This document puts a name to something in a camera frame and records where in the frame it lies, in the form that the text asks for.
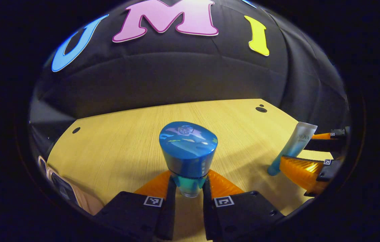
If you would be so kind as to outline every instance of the light blue tube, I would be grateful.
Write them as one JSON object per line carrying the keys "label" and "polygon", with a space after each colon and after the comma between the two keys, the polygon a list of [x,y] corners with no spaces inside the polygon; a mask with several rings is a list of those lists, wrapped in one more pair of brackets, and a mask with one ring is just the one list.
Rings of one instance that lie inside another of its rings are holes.
{"label": "light blue tube", "polygon": [[316,125],[299,122],[296,125],[296,128],[293,131],[292,136],[287,141],[287,144],[284,146],[284,148],[272,162],[270,167],[268,167],[268,174],[270,174],[271,176],[275,176],[280,172],[279,161],[282,155],[289,155],[295,157],[298,156],[299,153],[301,153],[301,151],[305,148],[305,146],[307,146],[311,137],[316,132],[316,129]]}

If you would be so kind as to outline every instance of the wooden table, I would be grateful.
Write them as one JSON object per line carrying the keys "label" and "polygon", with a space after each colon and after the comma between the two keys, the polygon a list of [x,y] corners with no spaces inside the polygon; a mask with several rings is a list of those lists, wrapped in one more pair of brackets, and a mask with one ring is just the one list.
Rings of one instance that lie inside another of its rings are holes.
{"label": "wooden table", "polygon": [[[267,112],[256,110],[260,104]],[[282,173],[267,174],[298,121],[262,99],[181,103],[78,119],[57,141],[47,163],[107,204],[120,191],[133,192],[167,170],[159,132],[173,121],[215,133],[218,147],[211,169],[244,191],[259,191],[284,215],[309,199]],[[330,153],[307,150],[299,157],[332,159]],[[189,199],[177,189],[174,241],[206,241],[202,197]]]}

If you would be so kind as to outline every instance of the pink letter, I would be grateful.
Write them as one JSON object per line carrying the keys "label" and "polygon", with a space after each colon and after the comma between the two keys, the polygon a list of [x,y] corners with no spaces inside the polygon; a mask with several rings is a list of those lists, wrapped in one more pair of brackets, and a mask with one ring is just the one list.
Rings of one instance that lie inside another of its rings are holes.
{"label": "pink letter", "polygon": [[177,25],[176,30],[184,34],[196,34],[213,36],[218,34],[218,29],[213,26],[211,20],[210,0],[181,0],[172,6],[168,6],[160,0],[148,0],[127,7],[129,10],[124,20],[121,31],[113,38],[113,42],[124,42],[141,37],[147,32],[147,28],[141,27],[142,17],[159,32],[165,32],[170,25],[183,14],[183,21]]}

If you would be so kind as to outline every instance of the blue bottle cap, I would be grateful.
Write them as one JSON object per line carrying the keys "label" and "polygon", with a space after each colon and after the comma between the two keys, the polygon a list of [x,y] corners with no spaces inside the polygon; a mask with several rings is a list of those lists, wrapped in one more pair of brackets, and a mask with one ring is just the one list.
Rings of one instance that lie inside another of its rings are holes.
{"label": "blue bottle cap", "polygon": [[172,122],[159,135],[167,168],[185,177],[199,178],[210,170],[217,147],[211,131],[189,122]]}

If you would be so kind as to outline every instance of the yellow letter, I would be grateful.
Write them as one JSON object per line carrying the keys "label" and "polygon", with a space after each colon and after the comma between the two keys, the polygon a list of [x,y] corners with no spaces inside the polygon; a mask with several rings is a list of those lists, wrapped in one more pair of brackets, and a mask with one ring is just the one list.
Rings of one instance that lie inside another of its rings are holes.
{"label": "yellow letter", "polygon": [[254,18],[248,16],[244,16],[244,18],[250,22],[251,31],[253,32],[253,39],[250,42],[248,42],[248,46],[250,47],[250,49],[262,55],[268,56],[269,50],[266,46],[265,37],[266,27]]}

